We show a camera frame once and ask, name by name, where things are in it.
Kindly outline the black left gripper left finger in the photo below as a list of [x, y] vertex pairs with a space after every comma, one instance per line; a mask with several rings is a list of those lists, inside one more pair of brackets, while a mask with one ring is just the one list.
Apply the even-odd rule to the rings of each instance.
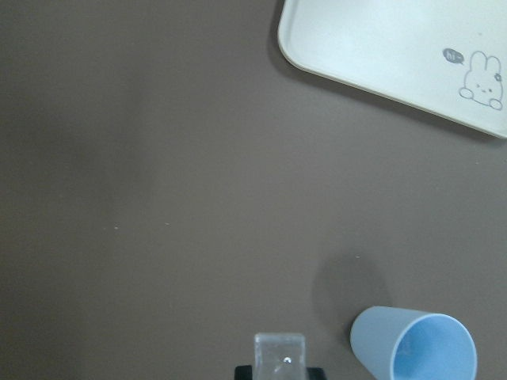
[[234, 380], [252, 380], [253, 367], [251, 365], [237, 366], [234, 369]]

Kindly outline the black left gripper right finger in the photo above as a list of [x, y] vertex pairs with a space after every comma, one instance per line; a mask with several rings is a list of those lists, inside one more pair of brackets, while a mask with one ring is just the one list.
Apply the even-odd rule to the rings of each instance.
[[325, 371], [321, 367], [307, 368], [308, 380], [325, 380]]

